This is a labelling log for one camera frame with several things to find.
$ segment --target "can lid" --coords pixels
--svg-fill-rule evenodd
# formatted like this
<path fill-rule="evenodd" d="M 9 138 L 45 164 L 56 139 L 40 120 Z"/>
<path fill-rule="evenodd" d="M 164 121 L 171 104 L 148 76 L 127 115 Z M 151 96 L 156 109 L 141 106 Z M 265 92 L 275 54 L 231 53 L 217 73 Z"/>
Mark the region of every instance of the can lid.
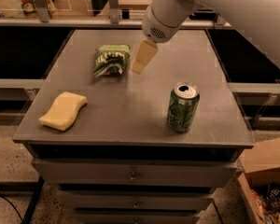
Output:
<path fill-rule="evenodd" d="M 197 96 L 199 91 L 193 83 L 178 82 L 175 85 L 175 93 L 183 99 L 191 99 Z"/>

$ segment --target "table top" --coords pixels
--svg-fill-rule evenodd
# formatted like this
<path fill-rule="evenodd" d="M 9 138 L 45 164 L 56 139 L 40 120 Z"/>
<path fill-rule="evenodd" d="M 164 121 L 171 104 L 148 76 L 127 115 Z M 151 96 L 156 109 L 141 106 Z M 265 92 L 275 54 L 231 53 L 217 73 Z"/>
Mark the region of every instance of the table top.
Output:
<path fill-rule="evenodd" d="M 227 87 L 205 31 L 179 31 L 141 75 L 130 67 L 140 30 L 75 30 L 13 136 L 18 143 L 251 148 L 252 134 Z M 121 77 L 94 78 L 95 50 L 127 44 L 130 66 Z M 166 125 L 170 92 L 179 81 L 196 84 L 200 102 L 191 128 L 176 133 Z M 38 119 L 63 91 L 85 95 L 88 104 L 66 132 Z"/>

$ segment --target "gray table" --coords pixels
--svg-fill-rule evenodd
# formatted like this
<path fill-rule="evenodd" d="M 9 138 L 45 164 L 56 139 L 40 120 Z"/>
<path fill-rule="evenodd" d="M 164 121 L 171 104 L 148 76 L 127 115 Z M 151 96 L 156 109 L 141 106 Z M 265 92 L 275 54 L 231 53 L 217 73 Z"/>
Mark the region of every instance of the gray table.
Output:
<path fill-rule="evenodd" d="M 185 208 L 171 200 L 172 204 L 159 207 L 154 203 L 156 188 L 161 187 L 164 200 L 187 196 L 182 202 L 209 203 L 212 197 L 204 195 L 223 187 L 236 169 L 235 160 L 245 148 L 252 148 L 251 132 L 204 31 L 180 31 L 170 42 L 159 44 L 158 54 L 140 76 L 128 70 L 121 77 L 93 78 L 96 48 L 130 45 L 132 61 L 142 39 L 138 30 L 76 30 L 13 139 L 32 153 L 33 165 L 45 181 L 60 185 L 65 202 L 70 204 L 68 197 L 71 201 L 77 197 L 74 207 L 86 208 L 78 212 L 82 219 L 195 223 L 192 211 L 207 205 Z M 195 83 L 201 95 L 187 133 L 176 133 L 166 125 L 170 92 L 179 81 Z M 74 125 L 59 132 L 43 127 L 38 118 L 63 91 L 85 95 L 89 102 Z M 102 189 L 109 193 L 105 204 L 94 202 Z M 119 210 L 119 204 L 111 201 L 119 192 L 125 198 L 135 193 L 138 198 L 141 193 L 154 198 L 140 211 L 130 210 L 128 204 Z M 80 202 L 83 198 L 94 201 L 85 204 Z M 189 209 L 187 215 L 181 213 L 185 209 Z"/>

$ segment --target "green chip bag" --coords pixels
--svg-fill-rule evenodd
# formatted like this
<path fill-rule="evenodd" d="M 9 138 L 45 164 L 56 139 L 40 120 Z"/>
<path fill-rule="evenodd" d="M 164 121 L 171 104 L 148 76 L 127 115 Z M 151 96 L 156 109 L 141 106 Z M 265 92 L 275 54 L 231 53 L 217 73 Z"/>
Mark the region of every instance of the green chip bag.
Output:
<path fill-rule="evenodd" d="M 131 48 L 128 45 L 103 45 L 95 52 L 93 75 L 120 76 L 128 67 Z"/>

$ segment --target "cardboard box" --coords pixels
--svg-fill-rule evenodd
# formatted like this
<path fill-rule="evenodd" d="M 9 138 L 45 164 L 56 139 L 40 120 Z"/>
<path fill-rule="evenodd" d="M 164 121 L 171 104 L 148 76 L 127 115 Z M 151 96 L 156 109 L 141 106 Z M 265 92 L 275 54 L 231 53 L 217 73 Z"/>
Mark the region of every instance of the cardboard box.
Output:
<path fill-rule="evenodd" d="M 238 181 L 246 211 L 252 224 L 263 224 L 260 212 L 251 189 L 265 187 L 274 182 L 280 187 L 280 138 L 258 142 L 252 149 L 245 150 L 240 156 L 245 172 Z"/>

